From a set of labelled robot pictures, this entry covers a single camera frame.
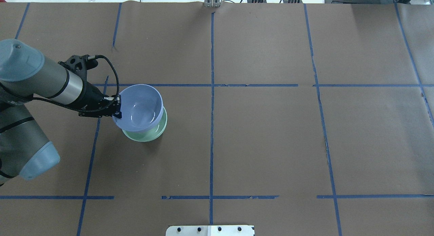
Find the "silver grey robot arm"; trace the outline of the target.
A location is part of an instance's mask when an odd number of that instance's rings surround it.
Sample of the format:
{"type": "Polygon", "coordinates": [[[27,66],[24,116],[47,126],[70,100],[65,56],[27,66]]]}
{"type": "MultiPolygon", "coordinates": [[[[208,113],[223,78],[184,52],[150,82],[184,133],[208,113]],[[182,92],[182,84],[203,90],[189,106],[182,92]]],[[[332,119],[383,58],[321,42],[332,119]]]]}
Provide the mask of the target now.
{"type": "Polygon", "coordinates": [[[1,185],[20,176],[31,180],[60,162],[52,141],[26,108],[43,101],[82,117],[121,118],[121,96],[103,94],[87,80],[88,70],[104,55],[72,55],[55,62],[17,39],[0,43],[1,63],[1,185]]]}

